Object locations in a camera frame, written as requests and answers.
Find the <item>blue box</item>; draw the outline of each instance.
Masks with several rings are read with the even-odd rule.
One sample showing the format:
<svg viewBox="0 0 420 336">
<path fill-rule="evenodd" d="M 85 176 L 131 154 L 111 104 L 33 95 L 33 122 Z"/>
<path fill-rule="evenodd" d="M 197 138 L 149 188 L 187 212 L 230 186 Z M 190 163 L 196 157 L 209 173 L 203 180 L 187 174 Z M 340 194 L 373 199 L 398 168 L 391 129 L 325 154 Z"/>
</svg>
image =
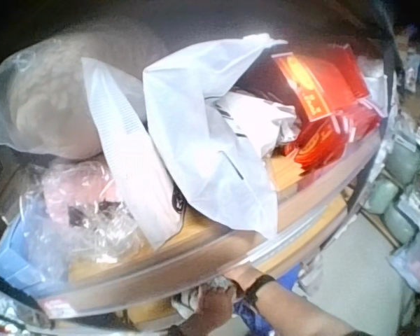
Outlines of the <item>blue box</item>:
<svg viewBox="0 0 420 336">
<path fill-rule="evenodd" d="M 0 277 L 34 297 L 59 290 L 67 284 L 67 275 L 65 279 L 47 279 L 37 265 L 28 260 L 24 223 L 20 216 L 6 229 L 0 241 Z"/>
</svg>

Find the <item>black watch strap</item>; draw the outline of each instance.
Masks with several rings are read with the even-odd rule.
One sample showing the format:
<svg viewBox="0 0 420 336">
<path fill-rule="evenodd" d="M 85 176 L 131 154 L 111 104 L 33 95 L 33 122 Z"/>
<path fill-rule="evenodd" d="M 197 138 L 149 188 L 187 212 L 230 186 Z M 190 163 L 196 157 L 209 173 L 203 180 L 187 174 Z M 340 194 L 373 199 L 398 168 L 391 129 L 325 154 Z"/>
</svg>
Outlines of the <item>black watch strap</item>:
<svg viewBox="0 0 420 336">
<path fill-rule="evenodd" d="M 184 336 L 184 334 L 177 325 L 172 325 L 168 329 L 167 336 Z"/>
<path fill-rule="evenodd" d="M 254 308 L 256 308 L 256 303 L 258 301 L 257 292 L 260 288 L 262 288 L 268 282 L 275 281 L 275 279 L 268 275 L 264 274 L 258 277 L 255 282 L 246 290 L 245 300 Z"/>
</svg>

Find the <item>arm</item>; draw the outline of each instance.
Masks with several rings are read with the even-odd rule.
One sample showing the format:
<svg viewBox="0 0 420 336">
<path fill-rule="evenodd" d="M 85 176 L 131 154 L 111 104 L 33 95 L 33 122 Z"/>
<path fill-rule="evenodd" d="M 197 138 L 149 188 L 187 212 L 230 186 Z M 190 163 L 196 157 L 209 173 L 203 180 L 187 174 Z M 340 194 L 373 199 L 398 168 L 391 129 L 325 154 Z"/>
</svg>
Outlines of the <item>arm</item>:
<svg viewBox="0 0 420 336">
<path fill-rule="evenodd" d="M 246 291 L 262 274 L 251 266 L 241 266 L 230 271 L 226 277 L 233 279 Z M 281 335 L 340 336 L 354 331 L 350 325 L 284 289 L 275 281 L 266 283 L 256 295 L 258 312 Z"/>
<path fill-rule="evenodd" d="M 235 292 L 234 286 L 227 290 L 200 286 L 196 312 L 179 327 L 174 328 L 178 328 L 184 336 L 208 335 L 232 318 L 232 299 Z M 168 335 L 175 336 L 177 333 L 170 330 Z"/>
</svg>

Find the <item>plastic bag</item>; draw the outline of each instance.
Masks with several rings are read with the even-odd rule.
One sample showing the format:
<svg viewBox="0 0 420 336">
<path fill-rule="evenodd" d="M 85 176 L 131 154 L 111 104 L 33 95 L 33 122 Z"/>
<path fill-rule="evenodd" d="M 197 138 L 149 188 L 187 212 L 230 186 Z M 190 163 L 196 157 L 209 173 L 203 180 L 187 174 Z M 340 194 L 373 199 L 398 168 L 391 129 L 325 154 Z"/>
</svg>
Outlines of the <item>plastic bag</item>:
<svg viewBox="0 0 420 336">
<path fill-rule="evenodd" d="M 106 20 L 74 27 L 11 55 L 0 66 L 0 145 L 70 159 L 98 154 L 101 145 L 87 105 L 81 57 L 141 78 L 144 67 L 166 54 L 147 27 Z"/>
<path fill-rule="evenodd" d="M 191 206 L 237 230 L 277 233 L 277 194 L 247 138 L 214 107 L 265 49 L 267 34 L 199 43 L 143 72 L 149 132 Z"/>
<path fill-rule="evenodd" d="M 95 59 L 83 59 L 87 99 L 116 186 L 156 249 L 182 227 L 184 202 L 140 116 L 140 80 Z"/>
<path fill-rule="evenodd" d="M 294 106 L 285 106 L 247 92 L 228 92 L 216 107 L 238 137 L 246 136 L 260 158 L 270 154 L 277 144 L 297 138 Z"/>
<path fill-rule="evenodd" d="M 417 78 L 419 77 L 420 54 L 415 50 L 409 49 L 405 65 L 405 89 L 415 93 L 417 88 Z"/>
<path fill-rule="evenodd" d="M 44 274 L 62 279 L 72 260 L 116 263 L 138 251 L 137 223 L 103 162 L 55 163 L 38 171 L 20 209 L 28 259 Z"/>
<path fill-rule="evenodd" d="M 399 248 L 389 261 L 406 282 L 420 293 L 420 232 L 413 241 Z"/>
<path fill-rule="evenodd" d="M 398 200 L 398 208 L 420 229 L 420 181 L 409 185 Z"/>
<path fill-rule="evenodd" d="M 383 214 L 398 191 L 398 186 L 382 176 L 375 181 L 364 207 L 371 214 Z"/>
</svg>

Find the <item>shelf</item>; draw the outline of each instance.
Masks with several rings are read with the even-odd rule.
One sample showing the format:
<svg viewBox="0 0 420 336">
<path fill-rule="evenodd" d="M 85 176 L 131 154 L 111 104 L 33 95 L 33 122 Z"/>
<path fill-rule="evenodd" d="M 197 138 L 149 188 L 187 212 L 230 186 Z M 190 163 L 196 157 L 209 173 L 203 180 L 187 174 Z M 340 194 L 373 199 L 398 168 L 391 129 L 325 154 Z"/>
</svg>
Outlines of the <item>shelf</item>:
<svg viewBox="0 0 420 336">
<path fill-rule="evenodd" d="M 257 260 L 255 266 L 264 273 L 280 277 L 298 264 L 336 231 L 347 217 L 347 205 L 339 195 L 326 207 L 317 220 L 294 240 L 286 241 L 262 260 Z M 180 323 L 182 318 L 170 304 L 170 298 L 130 307 L 127 310 L 129 319 L 137 330 L 156 331 L 167 328 L 171 324 Z"/>
<path fill-rule="evenodd" d="M 386 238 L 386 240 L 392 244 L 393 247 L 398 248 L 401 247 L 401 243 L 391 234 L 389 229 L 385 226 L 383 221 L 378 215 L 375 215 L 374 213 L 370 213 L 365 209 L 361 209 L 361 213 L 364 215 L 364 217 L 367 218 L 373 226 Z"/>
<path fill-rule="evenodd" d="M 379 144 L 379 135 L 374 132 L 352 145 L 338 162 L 281 190 L 276 239 L 266 241 L 255 232 L 231 231 L 188 210 L 185 235 L 181 232 L 156 253 L 142 251 L 111 269 L 79 276 L 66 290 L 37 301 L 53 319 L 103 314 L 170 297 L 231 267 L 255 262 L 267 255 L 271 246 L 301 233 L 367 164 Z"/>
</svg>

